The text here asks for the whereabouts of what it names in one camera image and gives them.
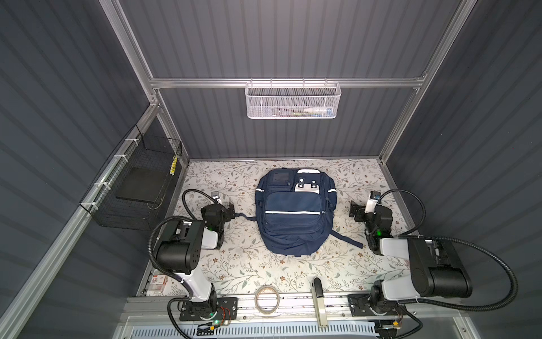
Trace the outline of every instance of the ventilation grille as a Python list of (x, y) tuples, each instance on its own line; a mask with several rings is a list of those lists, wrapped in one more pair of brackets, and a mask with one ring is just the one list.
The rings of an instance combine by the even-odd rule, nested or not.
[(252, 87), (247, 83), (251, 119), (333, 119), (339, 107), (338, 83), (324, 87)]
[[(219, 327), (213, 335), (196, 335), (196, 325), (179, 326), (192, 338), (239, 338), (239, 337), (306, 337), (332, 335), (356, 335), (375, 337), (375, 324), (364, 321), (332, 321), (325, 329), (318, 327), (316, 322), (284, 322), (284, 323), (244, 323)], [(136, 338), (181, 338), (173, 326), (134, 326), (132, 339)]]

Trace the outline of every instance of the metal mounting plate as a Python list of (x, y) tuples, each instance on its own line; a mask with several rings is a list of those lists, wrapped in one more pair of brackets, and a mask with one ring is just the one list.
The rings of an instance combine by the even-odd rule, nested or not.
[[(230, 314), (226, 313), (225, 318), (226, 320), (235, 320), (237, 318), (237, 298), (218, 298), (218, 310), (216, 312), (215, 317), (213, 320), (221, 320), (222, 316), (224, 315), (224, 311), (221, 309), (221, 307), (224, 307), (225, 309), (230, 310), (231, 312), (231, 318)], [(181, 308), (180, 321), (200, 321), (201, 319), (196, 316), (192, 310), (192, 303), (186, 302), (183, 304), (183, 307)]]

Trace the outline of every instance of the floral tablecloth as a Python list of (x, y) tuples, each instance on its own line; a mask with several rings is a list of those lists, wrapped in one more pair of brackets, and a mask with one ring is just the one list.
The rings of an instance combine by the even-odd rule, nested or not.
[[(389, 188), (376, 159), (193, 162), (183, 190), (196, 188), (208, 194), (220, 191), (235, 205), (236, 212), (255, 215), (254, 192), (258, 181), (271, 169), (282, 167), (316, 168), (332, 177), (338, 198), (333, 229), (366, 244), (365, 226), (349, 218), (348, 212), (351, 200), (363, 203), (369, 191)], [(200, 207), (209, 203), (197, 193), (187, 194), (186, 200), (198, 218)], [(394, 198), (387, 196), (383, 205), (393, 210), (393, 233), (405, 230), (404, 218)], [(187, 215), (180, 199), (176, 214)], [(409, 273), (405, 260), (374, 255), (367, 247), (361, 250), (332, 236), (312, 255), (295, 258), (272, 253), (266, 249), (256, 222), (245, 218), (230, 221), (222, 248), (202, 250), (199, 264), (219, 295), (254, 293), (266, 284), (280, 292), (309, 292), (314, 277), (322, 280), (325, 291), (368, 290), (377, 279)], [(164, 295), (177, 295), (182, 290), (175, 286), (177, 282), (168, 284)]]

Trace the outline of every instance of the reflective stripe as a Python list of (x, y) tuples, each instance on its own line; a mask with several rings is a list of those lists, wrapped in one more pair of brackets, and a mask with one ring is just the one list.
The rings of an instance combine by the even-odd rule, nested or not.
[(287, 212), (284, 210), (267, 210), (266, 213), (269, 213), (269, 214), (320, 214), (320, 212), (311, 212), (308, 210), (299, 210), (295, 212)]
[(299, 170), (298, 173), (320, 173), (320, 171), (306, 168), (306, 169)]

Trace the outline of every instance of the orange wire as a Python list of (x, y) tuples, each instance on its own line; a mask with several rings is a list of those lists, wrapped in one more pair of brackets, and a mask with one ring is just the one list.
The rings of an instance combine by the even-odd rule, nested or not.
[(226, 310), (222, 306), (220, 308), (222, 309), (222, 322), (220, 323), (220, 326), (222, 326), (222, 324), (224, 323), (224, 319), (226, 319)]

